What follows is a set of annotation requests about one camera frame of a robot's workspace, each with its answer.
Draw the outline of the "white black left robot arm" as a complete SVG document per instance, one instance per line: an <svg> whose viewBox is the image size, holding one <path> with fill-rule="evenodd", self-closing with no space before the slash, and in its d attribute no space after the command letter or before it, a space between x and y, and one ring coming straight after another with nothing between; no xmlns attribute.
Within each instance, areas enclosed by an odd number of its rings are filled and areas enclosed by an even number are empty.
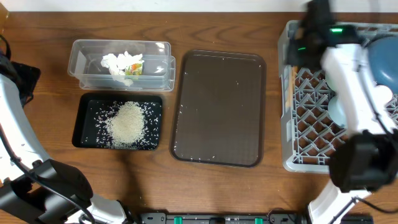
<svg viewBox="0 0 398 224"><path fill-rule="evenodd" d="M79 169L49 156L24 113L40 70L13 62L4 37L1 44L1 210L27 223L138 223L119 200L94 194Z"/></svg>

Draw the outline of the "light blue white bowl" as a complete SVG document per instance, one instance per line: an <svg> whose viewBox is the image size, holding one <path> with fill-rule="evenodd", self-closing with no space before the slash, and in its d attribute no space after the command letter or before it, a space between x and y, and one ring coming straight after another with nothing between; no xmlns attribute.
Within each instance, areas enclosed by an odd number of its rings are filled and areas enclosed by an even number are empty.
<svg viewBox="0 0 398 224"><path fill-rule="evenodd" d="M334 96L328 103L328 114L331 120L341 128L346 126L346 116L343 107L338 101L338 97Z"/></svg>

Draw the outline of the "mint green bowl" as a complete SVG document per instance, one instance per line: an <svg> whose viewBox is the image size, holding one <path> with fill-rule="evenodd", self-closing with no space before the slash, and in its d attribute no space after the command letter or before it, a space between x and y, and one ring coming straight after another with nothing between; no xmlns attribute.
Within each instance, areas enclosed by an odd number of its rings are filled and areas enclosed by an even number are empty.
<svg viewBox="0 0 398 224"><path fill-rule="evenodd" d="M336 86L334 84L332 75L330 75L329 73L326 73L325 80L326 80L326 84L328 85L329 89L331 91L336 91Z"/></svg>

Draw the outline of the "green orange snack wrapper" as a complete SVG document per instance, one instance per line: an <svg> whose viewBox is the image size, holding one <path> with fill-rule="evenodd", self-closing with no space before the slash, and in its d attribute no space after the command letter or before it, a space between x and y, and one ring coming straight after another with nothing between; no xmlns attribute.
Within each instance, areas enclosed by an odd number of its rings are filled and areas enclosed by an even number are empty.
<svg viewBox="0 0 398 224"><path fill-rule="evenodd" d="M142 63L134 63L125 68L124 72L126 75L141 75L143 69Z"/></svg>

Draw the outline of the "white rice pile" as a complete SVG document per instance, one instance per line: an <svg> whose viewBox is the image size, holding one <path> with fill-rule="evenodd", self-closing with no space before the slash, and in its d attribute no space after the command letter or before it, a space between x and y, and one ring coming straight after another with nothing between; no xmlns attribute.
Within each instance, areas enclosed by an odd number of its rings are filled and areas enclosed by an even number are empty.
<svg viewBox="0 0 398 224"><path fill-rule="evenodd" d="M160 139L162 105L157 102L112 101L94 113L95 146L151 151Z"/></svg>

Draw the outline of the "wooden chopstick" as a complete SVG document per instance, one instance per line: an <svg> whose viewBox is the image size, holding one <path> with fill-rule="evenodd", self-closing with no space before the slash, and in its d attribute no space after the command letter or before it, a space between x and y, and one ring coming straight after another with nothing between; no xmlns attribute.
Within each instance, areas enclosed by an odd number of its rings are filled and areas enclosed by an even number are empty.
<svg viewBox="0 0 398 224"><path fill-rule="evenodd" d="M290 109L294 108L294 91L295 91L296 74L297 74L297 67L293 66L290 72L290 84L289 84Z"/></svg>

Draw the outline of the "pink cup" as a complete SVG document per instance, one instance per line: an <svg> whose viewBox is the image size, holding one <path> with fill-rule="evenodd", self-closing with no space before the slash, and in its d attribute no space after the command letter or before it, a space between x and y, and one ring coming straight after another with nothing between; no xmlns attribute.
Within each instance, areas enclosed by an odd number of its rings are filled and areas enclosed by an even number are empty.
<svg viewBox="0 0 398 224"><path fill-rule="evenodd" d="M386 106L392 100L393 92L385 85L375 86L376 102L380 105Z"/></svg>

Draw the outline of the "white tissue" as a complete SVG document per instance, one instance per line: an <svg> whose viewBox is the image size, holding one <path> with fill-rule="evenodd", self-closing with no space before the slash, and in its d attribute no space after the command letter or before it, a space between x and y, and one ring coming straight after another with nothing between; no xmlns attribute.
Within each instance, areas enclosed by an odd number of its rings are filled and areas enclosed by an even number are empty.
<svg viewBox="0 0 398 224"><path fill-rule="evenodd" d="M101 66L110 70L125 70L125 68L134 63L144 64L143 55L131 55L127 51L116 56L115 54L107 54L101 60Z"/></svg>
<svg viewBox="0 0 398 224"><path fill-rule="evenodd" d="M112 79L117 82L123 83L125 86L131 86L134 82L127 78L123 70L110 70Z"/></svg>

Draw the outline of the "dark blue plate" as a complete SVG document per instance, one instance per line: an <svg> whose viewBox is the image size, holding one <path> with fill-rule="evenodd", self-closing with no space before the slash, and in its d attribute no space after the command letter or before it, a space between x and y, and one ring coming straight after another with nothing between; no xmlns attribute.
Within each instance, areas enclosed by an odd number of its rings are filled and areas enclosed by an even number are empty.
<svg viewBox="0 0 398 224"><path fill-rule="evenodd" d="M376 83L397 94L397 36L372 42L368 47L368 58Z"/></svg>

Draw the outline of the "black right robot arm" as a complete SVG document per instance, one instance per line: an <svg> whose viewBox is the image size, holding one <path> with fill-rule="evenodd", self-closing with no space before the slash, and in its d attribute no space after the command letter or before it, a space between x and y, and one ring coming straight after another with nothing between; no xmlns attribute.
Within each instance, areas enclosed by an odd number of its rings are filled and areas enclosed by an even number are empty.
<svg viewBox="0 0 398 224"><path fill-rule="evenodd" d="M328 105L347 140L330 156L325 188L308 223L340 223L358 202L397 175L397 122L386 108L397 93L397 37L367 38L339 24L328 1L310 1L287 47L288 65L323 70L335 92Z"/></svg>

